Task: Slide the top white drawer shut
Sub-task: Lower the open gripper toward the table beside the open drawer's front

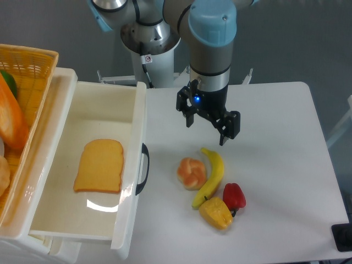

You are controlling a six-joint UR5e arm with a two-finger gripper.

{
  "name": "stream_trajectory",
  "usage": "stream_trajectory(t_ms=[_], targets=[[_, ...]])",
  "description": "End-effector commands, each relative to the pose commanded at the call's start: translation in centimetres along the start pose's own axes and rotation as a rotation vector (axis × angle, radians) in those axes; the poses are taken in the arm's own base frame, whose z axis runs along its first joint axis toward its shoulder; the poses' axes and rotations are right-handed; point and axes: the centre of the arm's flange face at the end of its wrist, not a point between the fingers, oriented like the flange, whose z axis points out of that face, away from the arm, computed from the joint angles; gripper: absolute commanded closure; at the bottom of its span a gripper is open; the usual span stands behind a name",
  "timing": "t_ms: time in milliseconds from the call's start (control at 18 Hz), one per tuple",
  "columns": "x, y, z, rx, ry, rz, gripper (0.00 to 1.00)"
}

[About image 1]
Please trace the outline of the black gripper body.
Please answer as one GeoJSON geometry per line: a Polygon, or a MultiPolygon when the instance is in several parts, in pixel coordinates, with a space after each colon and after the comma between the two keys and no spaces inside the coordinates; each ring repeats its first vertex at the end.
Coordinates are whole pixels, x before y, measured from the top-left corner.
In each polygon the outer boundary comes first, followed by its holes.
{"type": "Polygon", "coordinates": [[[199,116],[208,120],[218,120],[227,111],[225,104],[228,88],[217,91],[199,90],[199,81],[193,80],[187,87],[191,91],[192,105],[196,107],[199,116]]]}

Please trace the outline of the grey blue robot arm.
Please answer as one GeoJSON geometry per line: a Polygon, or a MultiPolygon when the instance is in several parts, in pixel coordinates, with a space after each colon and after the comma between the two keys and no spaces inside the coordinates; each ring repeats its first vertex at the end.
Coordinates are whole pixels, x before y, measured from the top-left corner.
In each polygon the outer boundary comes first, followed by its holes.
{"type": "Polygon", "coordinates": [[[149,88],[172,87],[174,49],[190,51],[189,82],[176,108],[187,126],[194,115],[219,131],[220,144],[240,131],[240,113],[226,109],[237,12],[253,1],[88,1],[104,32],[118,30],[130,52],[135,80],[149,88]]]}

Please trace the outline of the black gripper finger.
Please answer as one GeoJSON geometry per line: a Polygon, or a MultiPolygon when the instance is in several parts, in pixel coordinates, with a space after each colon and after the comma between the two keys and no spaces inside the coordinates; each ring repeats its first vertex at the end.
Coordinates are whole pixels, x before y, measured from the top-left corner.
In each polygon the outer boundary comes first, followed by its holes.
{"type": "Polygon", "coordinates": [[[226,111],[221,118],[215,121],[214,127],[220,133],[220,145],[224,145],[229,139],[233,140],[240,132],[240,112],[226,111]]]}
{"type": "Polygon", "coordinates": [[[176,110],[182,112],[186,120],[186,127],[189,128],[194,122],[194,114],[197,109],[192,104],[191,91],[187,86],[181,88],[177,93],[176,110]]]}

